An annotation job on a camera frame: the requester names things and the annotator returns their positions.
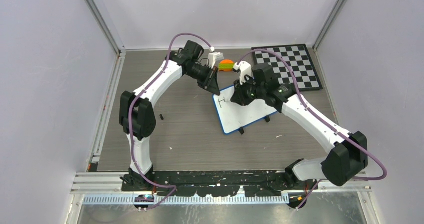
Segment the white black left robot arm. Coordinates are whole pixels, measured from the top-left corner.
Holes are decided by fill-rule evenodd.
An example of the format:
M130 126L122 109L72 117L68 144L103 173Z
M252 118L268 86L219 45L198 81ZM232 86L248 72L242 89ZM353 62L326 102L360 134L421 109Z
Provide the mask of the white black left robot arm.
M201 45L187 41L183 48L167 54L161 67L145 84L133 92L123 92L120 97L119 124L128 138L131 155L124 180L141 191L148 191L154 183L150 136L157 125L154 107L162 95L183 76L195 79L207 92L220 94L217 63L224 55L211 48L207 63L202 65L200 59L204 52Z

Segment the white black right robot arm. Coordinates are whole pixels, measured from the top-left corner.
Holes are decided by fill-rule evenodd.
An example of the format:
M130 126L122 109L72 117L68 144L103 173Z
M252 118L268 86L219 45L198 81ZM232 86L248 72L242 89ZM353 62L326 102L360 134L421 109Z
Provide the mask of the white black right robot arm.
M352 133L320 113L306 101L291 84L280 84L272 67L266 63L251 66L237 62L233 70L240 74L234 82L229 100L238 108L237 118L253 114L266 116L278 112L295 121L324 149L327 156L300 159L285 169L285 182L291 189L299 189L307 180L328 180L341 187L368 166L366 136Z

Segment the blue framed whiteboard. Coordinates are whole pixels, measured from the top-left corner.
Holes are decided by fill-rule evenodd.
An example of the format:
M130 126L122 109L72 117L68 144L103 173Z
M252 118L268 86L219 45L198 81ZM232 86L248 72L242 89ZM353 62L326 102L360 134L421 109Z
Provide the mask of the blue framed whiteboard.
M266 102L261 99L254 100L247 106L231 102L234 91L235 88L231 85L221 89L220 95L212 95L212 102L224 134L238 132L241 128L261 120L264 121L277 113L275 108L266 105Z

